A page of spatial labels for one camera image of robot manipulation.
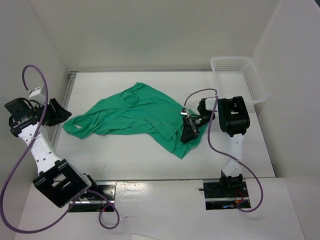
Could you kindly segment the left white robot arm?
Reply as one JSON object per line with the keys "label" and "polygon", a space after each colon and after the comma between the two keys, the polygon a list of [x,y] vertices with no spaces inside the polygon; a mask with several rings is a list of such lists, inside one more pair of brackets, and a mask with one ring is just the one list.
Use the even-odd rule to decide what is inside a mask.
{"label": "left white robot arm", "polygon": [[32,106],[30,101],[19,97],[6,103],[5,108],[10,113],[11,133],[27,145],[33,142],[30,151],[38,176],[32,182],[38,191],[59,208],[81,193],[88,200],[99,195],[100,188],[91,178],[84,177],[53,150],[44,127],[63,123],[72,115],[55,98],[49,100],[48,106]]}

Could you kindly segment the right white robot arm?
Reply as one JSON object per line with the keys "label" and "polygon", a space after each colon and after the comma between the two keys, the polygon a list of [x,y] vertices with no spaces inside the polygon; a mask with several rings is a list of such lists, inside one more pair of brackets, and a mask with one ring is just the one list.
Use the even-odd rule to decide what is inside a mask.
{"label": "right white robot arm", "polygon": [[228,160],[221,170],[218,188],[223,197],[233,197],[243,186],[242,145],[244,135],[251,124],[244,99],[241,96],[203,98],[197,110],[199,114],[193,116],[186,107],[182,108],[180,114],[183,129],[180,141],[187,144],[197,139],[200,136],[200,128],[211,124],[218,114],[220,130],[227,134],[231,141],[231,153],[223,153]]}

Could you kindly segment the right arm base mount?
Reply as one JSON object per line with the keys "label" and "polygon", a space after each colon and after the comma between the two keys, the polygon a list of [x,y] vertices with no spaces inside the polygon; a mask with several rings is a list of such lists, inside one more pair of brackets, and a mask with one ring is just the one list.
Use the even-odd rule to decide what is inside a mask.
{"label": "right arm base mount", "polygon": [[206,210],[236,209],[238,205],[243,209],[251,208],[247,184],[242,175],[204,180],[198,191],[204,194]]}

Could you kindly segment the green tank top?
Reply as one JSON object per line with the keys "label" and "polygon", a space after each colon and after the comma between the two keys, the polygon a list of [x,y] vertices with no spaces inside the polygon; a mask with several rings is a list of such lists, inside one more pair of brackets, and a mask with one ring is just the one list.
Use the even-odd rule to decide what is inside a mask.
{"label": "green tank top", "polygon": [[85,139],[92,134],[147,134],[176,157],[183,159],[200,145],[205,129],[197,138],[181,142],[182,105],[163,92],[141,82],[99,100],[84,114],[74,116],[63,124],[64,131]]}

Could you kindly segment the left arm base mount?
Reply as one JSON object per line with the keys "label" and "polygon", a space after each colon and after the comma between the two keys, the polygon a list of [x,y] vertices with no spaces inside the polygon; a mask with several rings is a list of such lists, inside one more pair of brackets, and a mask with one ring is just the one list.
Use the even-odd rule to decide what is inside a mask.
{"label": "left arm base mount", "polygon": [[[97,181],[98,190],[101,195],[107,198],[112,204],[115,203],[116,186],[115,181]],[[107,201],[96,194],[89,194],[89,198],[81,197],[70,209],[70,213],[99,213],[104,208],[104,212],[113,212],[114,209],[108,205]]]}

